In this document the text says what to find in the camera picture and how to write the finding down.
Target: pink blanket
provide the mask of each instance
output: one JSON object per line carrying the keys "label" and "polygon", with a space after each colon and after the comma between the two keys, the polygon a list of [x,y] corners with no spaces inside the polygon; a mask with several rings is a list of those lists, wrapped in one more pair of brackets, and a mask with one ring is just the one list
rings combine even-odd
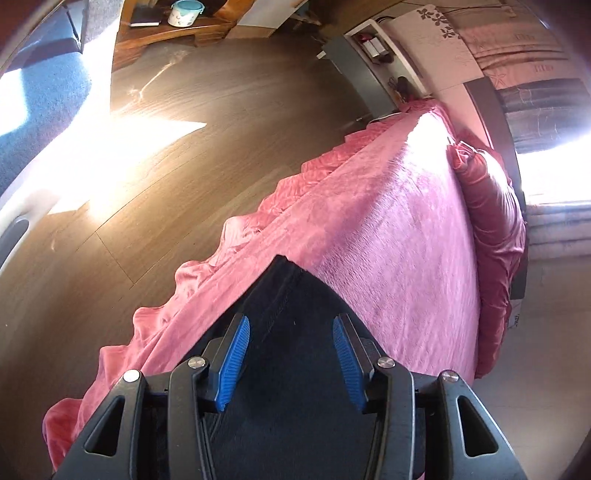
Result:
{"label": "pink blanket", "polygon": [[473,380],[476,261],[447,160],[451,132],[436,101],[416,102],[305,163],[256,213],[226,221],[215,255],[183,264],[165,305],[137,310],[130,344],[101,349],[84,398],[49,410],[44,435],[53,465],[127,369],[172,370],[277,254],[331,286],[410,370],[453,368]]}

